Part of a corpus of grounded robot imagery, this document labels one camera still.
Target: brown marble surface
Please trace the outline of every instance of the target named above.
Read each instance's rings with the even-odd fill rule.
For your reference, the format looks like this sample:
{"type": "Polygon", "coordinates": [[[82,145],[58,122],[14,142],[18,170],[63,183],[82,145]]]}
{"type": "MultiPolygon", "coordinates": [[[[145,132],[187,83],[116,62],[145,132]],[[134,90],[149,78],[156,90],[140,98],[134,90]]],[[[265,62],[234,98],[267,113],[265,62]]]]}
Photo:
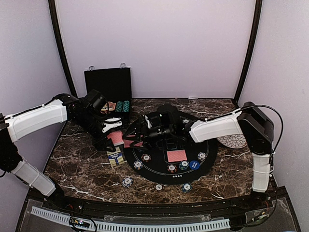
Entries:
{"type": "MultiPolygon", "coordinates": [[[[231,100],[222,99],[133,99],[132,121],[139,114],[155,111],[165,103],[198,117],[217,116],[234,109],[231,100]]],[[[253,160],[249,149],[230,149],[220,143],[218,147],[215,165],[206,176],[192,182],[192,191],[182,193],[181,185],[166,185],[163,191],[157,192],[154,182],[139,176],[126,162],[112,168],[106,153],[96,151],[91,145],[91,137],[68,122],[45,173],[60,184],[66,195],[97,201],[192,203],[250,194],[253,160]],[[127,176],[134,179],[134,184],[124,188],[121,180],[127,176]]]]}

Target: white poker chip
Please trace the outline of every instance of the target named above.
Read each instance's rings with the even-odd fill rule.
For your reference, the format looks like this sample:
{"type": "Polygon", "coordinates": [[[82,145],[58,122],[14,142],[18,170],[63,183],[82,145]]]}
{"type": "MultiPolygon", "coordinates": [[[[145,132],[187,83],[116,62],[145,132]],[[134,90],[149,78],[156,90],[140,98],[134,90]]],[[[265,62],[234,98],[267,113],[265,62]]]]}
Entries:
{"type": "Polygon", "coordinates": [[[123,187],[130,187],[133,184],[133,179],[131,177],[126,177],[122,180],[122,186],[123,187]]]}
{"type": "Polygon", "coordinates": [[[132,180],[130,178],[126,178],[124,181],[125,184],[129,185],[132,183],[132,180]]]}
{"type": "Polygon", "coordinates": [[[141,156],[141,159],[145,162],[148,162],[151,159],[151,157],[150,155],[144,154],[141,156]]]}
{"type": "Polygon", "coordinates": [[[204,159],[206,159],[206,154],[204,152],[200,152],[197,155],[198,160],[203,161],[204,159]]]}
{"type": "Polygon", "coordinates": [[[162,189],[163,189],[163,186],[161,184],[157,184],[155,186],[155,190],[157,190],[157,191],[161,191],[162,189]]]}
{"type": "Polygon", "coordinates": [[[174,165],[169,166],[169,170],[170,170],[170,171],[174,171],[175,169],[176,169],[176,168],[175,168],[174,165]]]}
{"type": "Polygon", "coordinates": [[[191,185],[189,185],[189,184],[184,184],[184,185],[183,185],[183,188],[184,188],[185,190],[191,190],[191,185]]]}
{"type": "Polygon", "coordinates": [[[134,165],[134,168],[137,170],[140,170],[143,167],[143,163],[140,161],[135,161],[133,165],[134,165]]]}
{"type": "Polygon", "coordinates": [[[185,167],[185,166],[189,166],[188,161],[185,161],[185,160],[184,160],[184,161],[182,161],[182,162],[181,162],[181,164],[182,164],[182,166],[184,166],[184,167],[185,167]]]}

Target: black wire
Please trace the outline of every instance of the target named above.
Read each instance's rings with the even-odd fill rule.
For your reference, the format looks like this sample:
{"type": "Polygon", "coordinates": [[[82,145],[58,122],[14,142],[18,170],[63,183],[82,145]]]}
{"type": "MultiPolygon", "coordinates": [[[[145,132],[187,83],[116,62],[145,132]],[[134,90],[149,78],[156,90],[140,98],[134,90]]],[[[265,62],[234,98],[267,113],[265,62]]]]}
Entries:
{"type": "Polygon", "coordinates": [[[0,175],[0,178],[4,177],[6,174],[6,171],[4,171],[4,173],[2,175],[0,175]]]}
{"type": "Polygon", "coordinates": [[[97,232],[97,231],[98,231],[98,226],[96,225],[95,221],[94,221],[91,217],[86,216],[85,214],[81,214],[81,213],[78,213],[78,212],[72,211],[72,210],[63,209],[63,208],[61,208],[61,207],[59,207],[59,206],[55,205],[55,204],[54,204],[51,200],[48,200],[48,202],[49,202],[50,204],[52,204],[54,207],[56,207],[56,208],[60,209],[61,211],[67,211],[67,212],[70,212],[70,213],[72,213],[72,214],[78,214],[78,215],[80,215],[80,216],[82,216],[82,217],[85,217],[86,219],[88,219],[88,220],[92,221],[93,225],[95,226],[95,232],[97,232]]]}
{"type": "MultiPolygon", "coordinates": [[[[47,103],[45,103],[43,106],[48,105],[48,104],[51,103],[52,101],[53,101],[53,99],[51,99],[50,101],[48,101],[47,103]]],[[[12,115],[12,116],[10,116],[10,117],[6,117],[6,118],[3,119],[3,121],[8,120],[8,119],[10,119],[10,118],[12,118],[12,117],[20,116],[20,115],[25,114],[25,113],[27,113],[27,112],[30,112],[30,111],[32,111],[32,110],[40,109],[40,108],[42,108],[43,106],[42,106],[42,105],[39,105],[39,106],[36,106],[36,107],[34,107],[34,108],[27,109],[27,110],[25,110],[25,111],[23,111],[23,112],[20,112],[20,113],[18,113],[18,114],[12,115]]]]}
{"type": "Polygon", "coordinates": [[[250,209],[250,207],[241,207],[241,206],[238,206],[238,205],[230,205],[229,207],[243,209],[243,210],[250,209]]]}

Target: lavender wall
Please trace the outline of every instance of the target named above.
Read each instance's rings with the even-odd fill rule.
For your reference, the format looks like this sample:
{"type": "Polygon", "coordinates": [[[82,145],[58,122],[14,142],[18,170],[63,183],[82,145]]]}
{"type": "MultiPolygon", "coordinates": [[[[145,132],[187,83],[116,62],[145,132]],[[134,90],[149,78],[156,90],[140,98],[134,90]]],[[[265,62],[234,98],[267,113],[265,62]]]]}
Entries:
{"type": "Polygon", "coordinates": [[[84,71],[132,67],[133,97],[234,97],[255,0],[58,0],[79,96],[84,71]]]}
{"type": "MultiPolygon", "coordinates": [[[[48,1],[0,1],[0,112],[17,113],[68,92],[48,1]]],[[[40,170],[62,125],[31,134],[16,145],[40,170]]],[[[15,231],[28,188],[12,174],[0,179],[0,231],[15,231]]]]}
{"type": "MultiPolygon", "coordinates": [[[[309,229],[309,3],[264,1],[255,51],[240,103],[275,107],[285,123],[275,177],[291,196],[302,231],[309,229]]],[[[280,130],[276,119],[277,133],[280,130]]]]}

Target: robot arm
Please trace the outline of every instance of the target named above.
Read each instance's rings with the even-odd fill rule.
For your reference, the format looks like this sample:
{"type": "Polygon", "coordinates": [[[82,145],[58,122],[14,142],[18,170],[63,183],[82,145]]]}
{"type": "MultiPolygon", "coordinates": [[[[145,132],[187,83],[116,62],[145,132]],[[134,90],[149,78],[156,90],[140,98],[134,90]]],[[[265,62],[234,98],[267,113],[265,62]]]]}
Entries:
{"type": "Polygon", "coordinates": [[[56,190],[55,183],[19,155],[14,142],[44,127],[73,120],[92,135],[96,149],[114,151],[106,132],[122,123],[120,118],[105,120],[108,124],[100,120],[99,111],[105,103],[104,97],[92,90],[84,98],[59,94],[49,103],[19,114],[5,118],[0,114],[0,169],[15,174],[43,195],[51,196],[56,190]]]}
{"type": "MultiPolygon", "coordinates": [[[[254,106],[252,102],[244,104],[254,106]]],[[[266,192],[270,175],[270,157],[274,133],[273,122],[258,108],[235,110],[210,121],[196,121],[189,129],[196,143],[207,139],[243,134],[253,155],[253,184],[256,192],[266,192]]]]}

